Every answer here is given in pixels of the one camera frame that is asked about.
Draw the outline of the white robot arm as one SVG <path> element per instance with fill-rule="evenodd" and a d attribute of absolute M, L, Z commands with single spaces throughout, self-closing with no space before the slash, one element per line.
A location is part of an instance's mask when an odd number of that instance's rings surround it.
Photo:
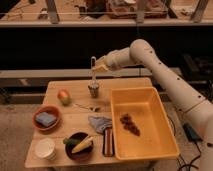
<path fill-rule="evenodd" d="M 147 41 L 137 39 L 127 48 L 109 52 L 95 62 L 93 69 L 107 72 L 138 65 L 152 73 L 175 107 L 203 139 L 199 171 L 213 171 L 213 103 L 167 67 Z"/>

